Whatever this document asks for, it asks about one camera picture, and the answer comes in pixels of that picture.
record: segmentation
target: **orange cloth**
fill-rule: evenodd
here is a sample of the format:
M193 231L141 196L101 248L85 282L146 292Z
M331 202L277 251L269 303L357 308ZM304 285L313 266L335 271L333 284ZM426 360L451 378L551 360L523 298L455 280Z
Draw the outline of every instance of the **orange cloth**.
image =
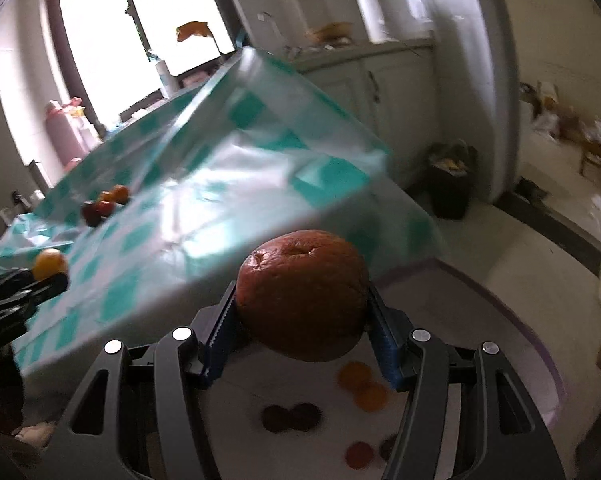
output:
M176 38L178 43L187 38L191 38L192 36L202 36L204 38L214 37L207 22L185 23L176 29L176 33L178 34L178 37Z

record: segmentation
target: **metal bolt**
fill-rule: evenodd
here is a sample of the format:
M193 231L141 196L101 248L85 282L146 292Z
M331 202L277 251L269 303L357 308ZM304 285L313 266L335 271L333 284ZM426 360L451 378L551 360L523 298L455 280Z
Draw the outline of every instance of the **metal bolt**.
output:
M182 326L172 332L172 337L177 341L184 341L192 335L192 329L188 326Z
M429 341L432 338L432 335L427 330L419 328L412 332L412 338L414 338L415 341L424 343L425 341Z
M112 339L111 341L108 341L107 343L105 343L105 346L104 346L104 350L108 354L115 354L121 348L122 348L122 343L117 339Z
M496 343L492 343L491 341L485 341L483 343L483 351L486 354L496 355L498 354L499 350L500 348L498 348L498 345Z

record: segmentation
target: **white cabinet door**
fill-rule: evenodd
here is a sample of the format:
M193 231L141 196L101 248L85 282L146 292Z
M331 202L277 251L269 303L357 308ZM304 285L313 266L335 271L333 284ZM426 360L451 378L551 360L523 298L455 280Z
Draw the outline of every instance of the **white cabinet door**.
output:
M440 140L436 79L430 50L367 57L363 66L374 91L376 133L392 151L389 174L402 188L424 168L428 147Z
M360 62L352 61L321 68L306 73L305 77L329 95L343 110L350 112L372 131L375 130L369 84L365 80L365 72Z

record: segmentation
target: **green checkered tablecloth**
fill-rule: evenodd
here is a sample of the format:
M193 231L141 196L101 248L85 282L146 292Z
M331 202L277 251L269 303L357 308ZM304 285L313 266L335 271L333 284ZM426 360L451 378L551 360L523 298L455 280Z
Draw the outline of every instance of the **green checkered tablecloth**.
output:
M121 130L0 241L0 272L47 247L69 260L69 290L14 342L28 393L71 390L110 338L145 344L189 323L277 235L339 234L372 277L437 253L433 222L386 176L387 156L325 94L251 48ZM87 227L83 201L114 184L132 201Z

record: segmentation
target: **black trash bag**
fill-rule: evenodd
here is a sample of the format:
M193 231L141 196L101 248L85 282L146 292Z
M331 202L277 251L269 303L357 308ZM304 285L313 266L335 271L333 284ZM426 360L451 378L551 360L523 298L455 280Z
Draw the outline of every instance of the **black trash bag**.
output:
M425 180L438 218L460 220L465 216L476 181L477 159L476 149L462 141L430 148Z

